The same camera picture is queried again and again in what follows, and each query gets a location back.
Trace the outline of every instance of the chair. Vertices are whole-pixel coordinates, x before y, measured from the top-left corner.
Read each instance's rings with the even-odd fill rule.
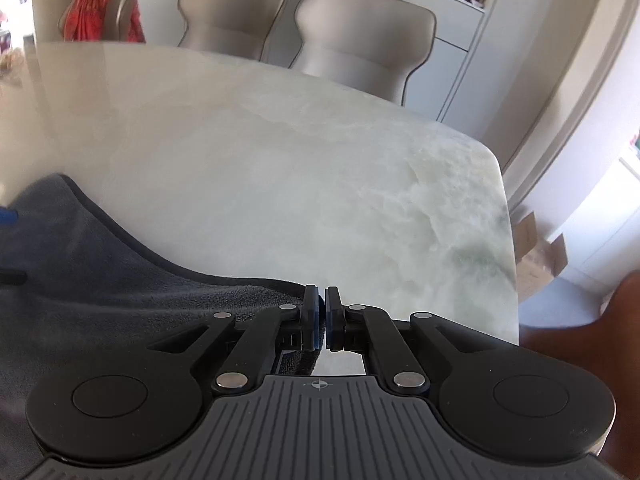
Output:
[[[640,475],[640,271],[616,289],[602,317],[566,329],[520,327],[520,345],[584,368],[616,399],[616,420],[600,453],[627,478]]]
[[[259,60],[285,0],[178,0],[187,21],[179,46]]]
[[[74,1],[69,4],[58,20],[58,30],[63,38],[65,37],[66,17],[72,9]],[[103,41],[127,41],[135,3],[136,0],[109,0],[104,15]]]
[[[397,104],[431,53],[436,17],[400,0],[302,0],[303,45],[291,65]]]

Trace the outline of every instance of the blue object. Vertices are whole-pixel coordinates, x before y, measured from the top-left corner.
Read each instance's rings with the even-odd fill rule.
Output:
[[[320,341],[320,297],[317,291],[318,289],[316,288],[316,301],[314,305],[314,350],[322,348],[322,341]]]
[[[0,207],[0,225],[15,224],[18,221],[18,212],[13,209]]]
[[[328,288],[324,290],[324,333],[326,334],[326,347],[330,350],[334,331],[331,324],[331,303]]]

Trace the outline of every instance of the beige dining chair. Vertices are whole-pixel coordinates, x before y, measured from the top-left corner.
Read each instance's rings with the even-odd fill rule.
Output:
[[[179,46],[260,59],[285,0],[178,0],[187,21]]]
[[[58,20],[58,30],[63,38],[65,37],[66,17],[73,4],[73,2],[69,4]],[[135,4],[136,0],[109,0],[104,15],[103,41],[127,41],[131,26],[131,14]]]
[[[302,0],[302,48],[291,68],[404,103],[409,76],[431,54],[436,17],[401,0]]]

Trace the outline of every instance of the cardboard box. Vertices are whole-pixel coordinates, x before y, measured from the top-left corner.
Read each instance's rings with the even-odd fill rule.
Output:
[[[552,243],[538,235],[533,213],[512,228],[513,247],[516,256],[516,288],[518,302],[531,296],[551,283],[568,265],[564,236]]]

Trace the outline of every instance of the floor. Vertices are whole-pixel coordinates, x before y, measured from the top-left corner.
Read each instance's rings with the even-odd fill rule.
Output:
[[[558,278],[522,303],[520,324],[538,328],[564,328],[589,324],[600,315],[600,296]]]

